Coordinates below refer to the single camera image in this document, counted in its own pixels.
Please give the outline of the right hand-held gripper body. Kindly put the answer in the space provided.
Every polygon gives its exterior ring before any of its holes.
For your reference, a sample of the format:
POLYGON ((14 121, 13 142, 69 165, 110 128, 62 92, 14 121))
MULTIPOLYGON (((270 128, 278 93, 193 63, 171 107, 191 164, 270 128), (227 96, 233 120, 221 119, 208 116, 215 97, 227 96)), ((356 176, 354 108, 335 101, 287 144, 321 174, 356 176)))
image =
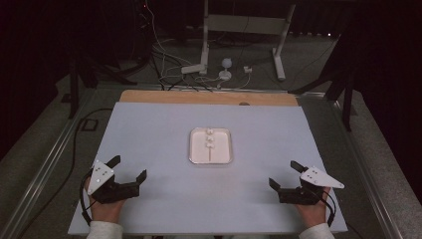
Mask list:
POLYGON ((301 185, 296 188, 282 188, 278 191, 281 203, 315 205, 322 199, 323 189, 344 188, 344 184, 312 166, 307 167, 307 171, 301 173, 301 185))

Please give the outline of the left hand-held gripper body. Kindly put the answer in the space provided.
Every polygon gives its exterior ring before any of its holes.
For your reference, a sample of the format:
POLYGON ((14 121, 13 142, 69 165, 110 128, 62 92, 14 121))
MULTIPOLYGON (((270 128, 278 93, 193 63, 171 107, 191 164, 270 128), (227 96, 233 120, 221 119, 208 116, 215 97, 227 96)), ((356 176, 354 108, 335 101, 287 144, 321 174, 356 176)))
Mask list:
POLYGON ((88 195, 101 204, 114 203, 139 195, 136 182, 120 184, 114 181, 114 170, 97 160, 91 170, 88 195))

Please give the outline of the white square tray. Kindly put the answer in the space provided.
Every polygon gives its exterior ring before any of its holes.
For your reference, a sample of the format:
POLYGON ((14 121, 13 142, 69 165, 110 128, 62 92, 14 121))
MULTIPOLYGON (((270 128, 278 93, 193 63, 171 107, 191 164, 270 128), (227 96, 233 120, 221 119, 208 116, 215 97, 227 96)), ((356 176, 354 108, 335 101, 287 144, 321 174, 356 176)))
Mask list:
POLYGON ((221 127, 197 127, 189 136, 189 160, 194 164, 228 164, 233 159, 231 133, 221 127), (206 129, 213 128, 214 137, 211 161, 208 160, 208 147, 206 147, 206 129))

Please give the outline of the person's left hand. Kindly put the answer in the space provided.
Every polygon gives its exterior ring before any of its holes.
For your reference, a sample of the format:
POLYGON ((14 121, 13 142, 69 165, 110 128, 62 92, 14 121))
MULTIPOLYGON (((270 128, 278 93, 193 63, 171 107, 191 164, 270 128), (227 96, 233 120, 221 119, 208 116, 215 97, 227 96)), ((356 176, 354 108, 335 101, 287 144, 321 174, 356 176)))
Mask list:
POLYGON ((92 219, 94 221, 102 221, 109 223, 119 223, 120 212, 125 203, 124 200, 120 200, 114 203, 101 204, 96 202, 91 196, 89 196, 92 219))

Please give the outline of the person's right hand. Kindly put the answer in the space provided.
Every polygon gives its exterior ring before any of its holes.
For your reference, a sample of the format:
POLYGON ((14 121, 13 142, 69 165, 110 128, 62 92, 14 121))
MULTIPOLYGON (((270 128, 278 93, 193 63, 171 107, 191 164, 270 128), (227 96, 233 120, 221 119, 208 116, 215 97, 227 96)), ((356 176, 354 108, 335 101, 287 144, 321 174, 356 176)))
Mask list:
POLYGON ((315 205, 299 205, 295 207, 298 210, 306 228, 311 228, 326 222, 326 205, 325 202, 330 192, 329 187, 323 189, 324 194, 322 200, 315 205))

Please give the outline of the pale blue table mat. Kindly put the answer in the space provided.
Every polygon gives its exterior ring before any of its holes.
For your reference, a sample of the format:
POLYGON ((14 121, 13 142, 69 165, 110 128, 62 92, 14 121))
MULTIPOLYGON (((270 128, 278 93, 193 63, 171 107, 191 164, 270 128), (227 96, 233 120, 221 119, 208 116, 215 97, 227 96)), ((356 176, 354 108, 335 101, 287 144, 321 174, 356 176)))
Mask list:
POLYGON ((280 203, 269 181, 297 187, 293 160, 323 167, 299 107, 118 103, 96 158, 116 155, 116 181, 147 173, 139 196, 127 200, 120 214, 129 235, 300 232, 304 224, 296 208, 280 203), (190 161, 190 133, 197 127, 230 131, 230 163, 190 161))

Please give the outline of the black square floor socket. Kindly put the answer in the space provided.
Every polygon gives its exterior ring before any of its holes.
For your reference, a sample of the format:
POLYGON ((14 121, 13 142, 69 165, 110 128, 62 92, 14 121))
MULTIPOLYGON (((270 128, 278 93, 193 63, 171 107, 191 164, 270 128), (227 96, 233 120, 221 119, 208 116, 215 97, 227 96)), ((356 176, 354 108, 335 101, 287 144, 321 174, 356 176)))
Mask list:
POLYGON ((82 131, 96 131, 98 125, 97 119, 85 119, 82 124, 82 131))

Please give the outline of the black tripod stand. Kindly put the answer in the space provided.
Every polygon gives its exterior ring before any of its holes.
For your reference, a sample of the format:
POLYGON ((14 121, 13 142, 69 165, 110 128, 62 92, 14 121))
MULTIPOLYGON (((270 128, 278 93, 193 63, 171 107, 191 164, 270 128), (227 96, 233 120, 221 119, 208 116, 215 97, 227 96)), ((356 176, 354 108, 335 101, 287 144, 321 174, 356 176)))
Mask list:
POLYGON ((80 106, 79 100, 79 80, 82 80, 87 88, 95 88, 99 81, 95 76, 94 70, 98 70, 111 77, 114 81, 128 86, 134 86, 135 82, 131 82, 124 77, 119 76, 106 66, 95 61, 88 54, 79 50, 72 50, 69 56, 70 69, 70 92, 66 96, 66 100, 71 104, 69 118, 72 119, 80 106))
POLYGON ((351 131, 350 115, 354 84, 353 74, 358 53, 359 50, 353 45, 346 34, 341 34, 318 78, 302 87, 289 90, 289 93, 302 95, 317 86, 330 82, 330 86, 326 90, 324 98, 327 101, 337 101, 340 95, 343 94, 341 120, 344 127, 348 131, 351 131))

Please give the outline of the white power strip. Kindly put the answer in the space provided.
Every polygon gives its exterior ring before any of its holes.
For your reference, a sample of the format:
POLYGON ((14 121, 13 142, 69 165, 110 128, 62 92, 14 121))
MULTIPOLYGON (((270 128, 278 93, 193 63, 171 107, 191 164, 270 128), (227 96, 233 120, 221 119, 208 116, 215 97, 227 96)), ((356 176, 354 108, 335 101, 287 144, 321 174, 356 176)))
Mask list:
POLYGON ((181 73, 183 75, 192 74, 192 73, 199 73, 205 71, 206 67, 202 64, 192 65, 192 66, 185 66, 181 68, 181 73))

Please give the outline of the white round device on base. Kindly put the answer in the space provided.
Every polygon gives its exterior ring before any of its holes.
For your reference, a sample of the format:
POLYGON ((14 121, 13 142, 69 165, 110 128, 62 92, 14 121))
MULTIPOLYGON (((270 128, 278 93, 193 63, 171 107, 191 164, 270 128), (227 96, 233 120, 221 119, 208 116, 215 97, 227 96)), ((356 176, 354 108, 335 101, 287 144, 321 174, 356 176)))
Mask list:
POLYGON ((232 78, 232 74, 229 69, 232 67, 232 60, 230 58, 225 58, 222 61, 222 67, 224 70, 219 73, 219 78, 224 81, 230 80, 232 78))

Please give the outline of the aluminium floor rail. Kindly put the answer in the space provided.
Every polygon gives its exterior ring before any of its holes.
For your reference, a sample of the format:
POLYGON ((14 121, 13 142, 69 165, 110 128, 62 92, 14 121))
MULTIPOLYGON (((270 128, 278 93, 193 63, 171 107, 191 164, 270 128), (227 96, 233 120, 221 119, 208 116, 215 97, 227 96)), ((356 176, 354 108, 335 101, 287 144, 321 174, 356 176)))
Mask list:
POLYGON ((72 172, 72 140, 96 91, 87 89, 73 117, 54 102, 0 161, 0 239, 18 239, 72 172))
POLYGON ((371 203, 374 214, 376 215, 380 227, 386 239, 403 239, 397 224, 394 222, 391 214, 388 212, 384 201, 378 192, 376 182, 369 170, 366 158, 362 153, 355 135, 352 131, 348 131, 342 121, 342 110, 338 102, 328 102, 335 120, 339 124, 340 131, 343 134, 346 144, 352 152, 352 163, 356 169, 363 187, 365 188, 368 200, 371 203))

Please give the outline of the white metal stand frame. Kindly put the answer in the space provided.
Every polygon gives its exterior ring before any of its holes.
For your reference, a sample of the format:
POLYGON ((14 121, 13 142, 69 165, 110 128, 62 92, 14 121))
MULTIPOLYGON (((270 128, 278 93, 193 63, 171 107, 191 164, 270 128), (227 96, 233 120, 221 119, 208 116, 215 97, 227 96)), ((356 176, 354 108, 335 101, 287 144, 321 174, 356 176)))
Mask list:
POLYGON ((201 70, 199 74, 205 76, 208 70, 208 33, 210 31, 231 32, 231 33, 251 33, 264 35, 278 35, 280 42, 272 50, 272 56, 277 73, 277 78, 283 81, 286 78, 281 53, 288 35, 288 30, 296 9, 295 4, 290 4, 287 16, 283 18, 218 15, 209 13, 209 0, 204 0, 203 17, 203 40, 200 58, 201 70))

